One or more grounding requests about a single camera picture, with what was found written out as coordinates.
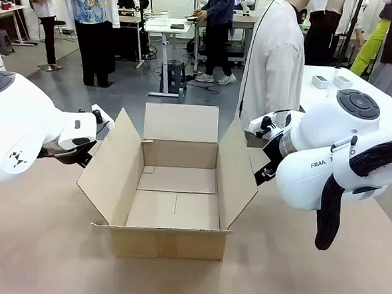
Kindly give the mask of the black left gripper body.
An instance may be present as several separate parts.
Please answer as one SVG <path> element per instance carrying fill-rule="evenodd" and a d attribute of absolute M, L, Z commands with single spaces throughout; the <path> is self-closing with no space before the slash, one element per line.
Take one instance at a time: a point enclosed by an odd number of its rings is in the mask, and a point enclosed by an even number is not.
<path fill-rule="evenodd" d="M 71 164 L 78 164 L 81 168 L 87 167 L 88 163 L 92 159 L 91 149 L 97 144 L 97 141 L 89 142 L 85 145 L 81 145 L 75 148 L 70 155 L 70 163 Z"/>

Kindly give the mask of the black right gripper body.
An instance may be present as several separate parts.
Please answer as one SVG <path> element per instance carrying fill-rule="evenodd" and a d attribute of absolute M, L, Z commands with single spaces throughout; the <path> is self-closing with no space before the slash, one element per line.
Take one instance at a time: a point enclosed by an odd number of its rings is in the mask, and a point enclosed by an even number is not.
<path fill-rule="evenodd" d="M 283 131 L 273 135 L 268 143 L 262 148 L 263 152 L 269 159 L 269 163 L 265 165 L 266 168 L 277 168 L 279 163 L 283 160 L 282 153 L 279 149 L 280 139 L 282 138 Z"/>

